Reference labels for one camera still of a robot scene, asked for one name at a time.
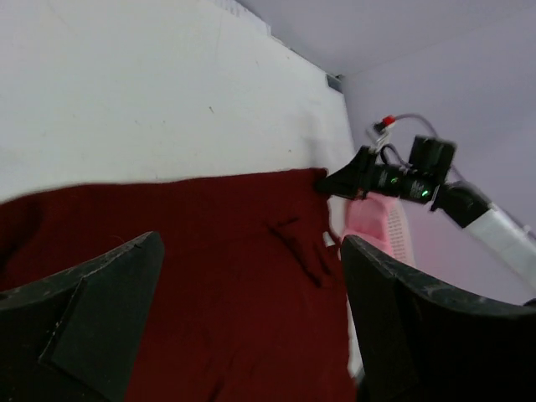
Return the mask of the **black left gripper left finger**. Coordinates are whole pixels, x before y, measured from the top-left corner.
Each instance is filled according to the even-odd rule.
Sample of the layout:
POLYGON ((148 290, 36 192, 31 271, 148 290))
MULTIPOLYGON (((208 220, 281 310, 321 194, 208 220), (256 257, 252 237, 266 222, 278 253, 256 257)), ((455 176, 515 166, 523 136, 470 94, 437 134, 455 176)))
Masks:
POLYGON ((122 401, 160 276, 147 232, 1 294, 3 401, 122 401))

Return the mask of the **dark red t shirt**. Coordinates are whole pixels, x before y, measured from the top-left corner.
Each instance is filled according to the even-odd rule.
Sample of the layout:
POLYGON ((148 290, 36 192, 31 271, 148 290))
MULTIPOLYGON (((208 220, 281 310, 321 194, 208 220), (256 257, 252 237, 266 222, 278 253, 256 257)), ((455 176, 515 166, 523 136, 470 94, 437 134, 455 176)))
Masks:
POLYGON ((162 271, 129 401, 352 401, 346 288, 319 168, 83 185, 1 207, 1 286, 148 231, 162 271))

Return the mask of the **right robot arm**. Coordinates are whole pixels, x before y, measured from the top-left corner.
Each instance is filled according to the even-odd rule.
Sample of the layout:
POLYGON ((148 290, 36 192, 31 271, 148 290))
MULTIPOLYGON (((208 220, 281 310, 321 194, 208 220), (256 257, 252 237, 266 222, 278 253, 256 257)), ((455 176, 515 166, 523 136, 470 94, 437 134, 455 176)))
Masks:
POLYGON ((361 147, 345 166, 319 180, 320 193, 349 202, 343 233, 356 235, 407 265, 415 263, 402 202, 442 212, 460 231, 535 288, 535 237, 478 188, 448 173, 456 144, 416 137, 406 161, 391 162, 388 144, 361 147))

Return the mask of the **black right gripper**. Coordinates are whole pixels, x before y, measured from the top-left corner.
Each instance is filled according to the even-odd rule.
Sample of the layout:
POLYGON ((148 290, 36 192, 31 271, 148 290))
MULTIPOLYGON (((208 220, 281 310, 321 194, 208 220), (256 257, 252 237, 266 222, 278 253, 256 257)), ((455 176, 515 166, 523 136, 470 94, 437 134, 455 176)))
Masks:
POLYGON ((373 152, 360 147, 347 165, 317 181, 315 189, 345 199, 372 192, 427 204, 446 182, 455 153, 455 143, 422 136, 415 137, 407 161, 390 143, 373 152))

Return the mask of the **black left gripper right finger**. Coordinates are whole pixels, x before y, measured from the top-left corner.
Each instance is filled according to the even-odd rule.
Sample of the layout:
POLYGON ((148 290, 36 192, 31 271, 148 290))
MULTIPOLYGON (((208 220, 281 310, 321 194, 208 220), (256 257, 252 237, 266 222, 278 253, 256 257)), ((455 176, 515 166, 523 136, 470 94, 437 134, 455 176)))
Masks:
POLYGON ((341 248, 360 401, 532 401, 535 307, 462 290, 356 236, 341 248))

